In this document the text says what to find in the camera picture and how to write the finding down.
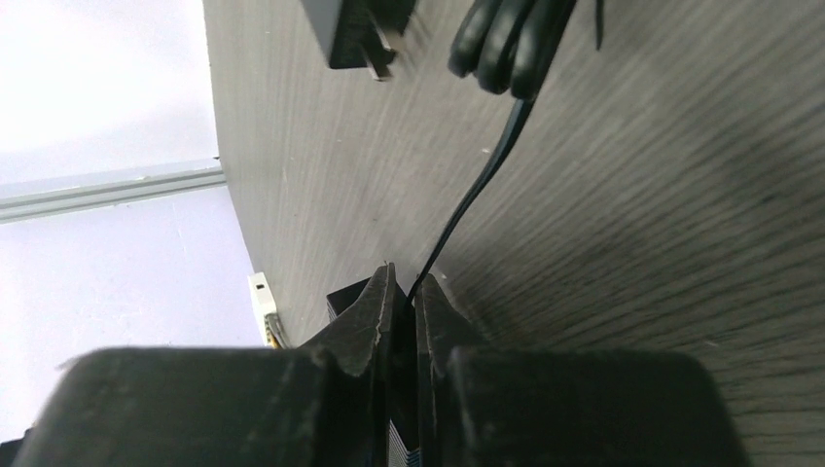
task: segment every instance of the black cable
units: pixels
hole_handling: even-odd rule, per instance
[[[517,101],[489,161],[452,212],[412,285],[407,308],[461,217],[516,145],[575,6],[576,0],[477,0],[461,23],[450,71],[461,78],[474,73],[484,90],[500,94],[509,89]]]

